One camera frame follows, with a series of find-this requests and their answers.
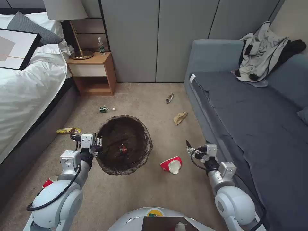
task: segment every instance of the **yellow snack bag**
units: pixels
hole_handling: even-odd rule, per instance
[[[57,130],[57,134],[67,134],[67,133],[80,133],[79,128],[61,128]]]

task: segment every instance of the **sofa backrest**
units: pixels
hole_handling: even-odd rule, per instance
[[[308,57],[297,54],[267,78],[269,85],[300,108],[308,106]]]

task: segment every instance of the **gold lamp base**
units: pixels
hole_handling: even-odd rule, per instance
[[[72,59],[77,59],[77,60],[82,60],[82,59],[88,59],[93,57],[93,52],[92,51],[75,51],[71,53],[71,58]]]

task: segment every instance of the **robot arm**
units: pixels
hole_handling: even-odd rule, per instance
[[[32,214],[24,231],[43,231],[55,227],[57,231],[70,229],[82,203],[81,189],[92,167],[91,146],[94,144],[95,135],[85,133],[79,136],[79,139],[80,152],[65,151],[60,156],[62,172],[58,180],[44,188],[27,207]]]
[[[193,163],[206,170],[210,184],[215,195],[215,204],[220,215],[230,231],[242,231],[241,226],[254,226],[260,221],[255,212],[255,205],[248,194],[240,188],[235,187],[232,177],[236,172],[236,166],[232,162],[221,162],[218,164],[216,158],[217,146],[215,144],[206,144],[204,147],[194,149],[189,142],[187,144],[187,153],[199,159],[205,168]],[[264,230],[263,225],[254,226],[252,230]]]

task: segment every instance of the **nightstand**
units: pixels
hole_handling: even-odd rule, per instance
[[[113,95],[116,74],[110,52],[84,60],[69,59],[68,68],[81,95]]]

